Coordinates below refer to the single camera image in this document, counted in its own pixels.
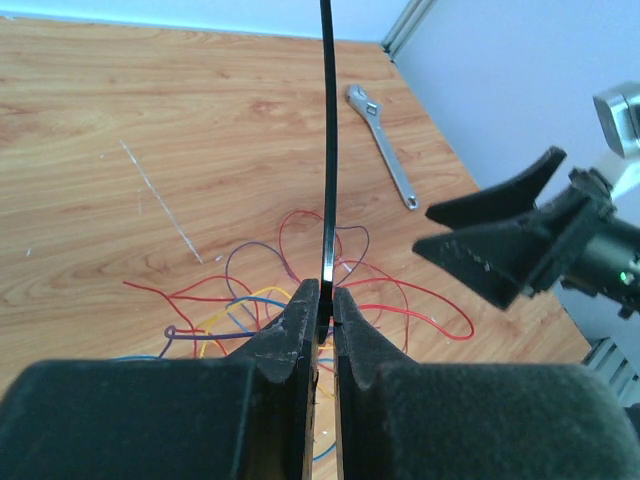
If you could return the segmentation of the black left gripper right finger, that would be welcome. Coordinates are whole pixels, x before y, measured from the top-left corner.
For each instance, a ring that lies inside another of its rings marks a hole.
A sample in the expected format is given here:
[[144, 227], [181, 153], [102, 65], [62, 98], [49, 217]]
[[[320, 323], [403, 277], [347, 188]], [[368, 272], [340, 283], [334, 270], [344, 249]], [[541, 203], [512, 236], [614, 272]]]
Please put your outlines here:
[[342, 479], [635, 479], [627, 410], [575, 364], [421, 364], [333, 300]]

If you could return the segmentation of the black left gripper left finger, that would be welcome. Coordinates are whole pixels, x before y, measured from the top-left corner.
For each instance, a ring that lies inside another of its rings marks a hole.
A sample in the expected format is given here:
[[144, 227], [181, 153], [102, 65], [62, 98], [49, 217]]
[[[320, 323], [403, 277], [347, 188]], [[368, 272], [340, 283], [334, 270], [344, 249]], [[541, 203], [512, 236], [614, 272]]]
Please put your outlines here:
[[320, 287], [224, 358], [50, 360], [1, 402], [5, 479], [307, 479]]

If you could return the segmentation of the black zip tie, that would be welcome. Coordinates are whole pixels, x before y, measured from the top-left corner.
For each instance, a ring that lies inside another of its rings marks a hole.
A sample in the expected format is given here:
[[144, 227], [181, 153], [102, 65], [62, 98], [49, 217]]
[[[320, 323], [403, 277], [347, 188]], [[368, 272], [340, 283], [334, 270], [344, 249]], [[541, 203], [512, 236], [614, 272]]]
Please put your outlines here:
[[320, 15], [325, 85], [325, 186], [322, 270], [317, 317], [318, 342], [326, 340], [333, 315], [334, 263], [338, 190], [338, 106], [334, 31], [331, 2], [321, 0]]

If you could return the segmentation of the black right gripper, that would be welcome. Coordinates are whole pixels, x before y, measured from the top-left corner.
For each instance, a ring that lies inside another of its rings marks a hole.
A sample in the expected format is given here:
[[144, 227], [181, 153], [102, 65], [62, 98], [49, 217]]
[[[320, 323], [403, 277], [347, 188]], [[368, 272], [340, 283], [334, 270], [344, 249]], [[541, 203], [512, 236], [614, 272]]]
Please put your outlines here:
[[603, 176], [575, 169], [565, 190], [535, 206], [566, 156], [551, 146], [511, 179], [430, 205], [425, 216], [450, 231], [417, 240], [413, 251], [500, 309], [560, 283], [631, 317], [639, 311], [639, 228], [616, 217]]

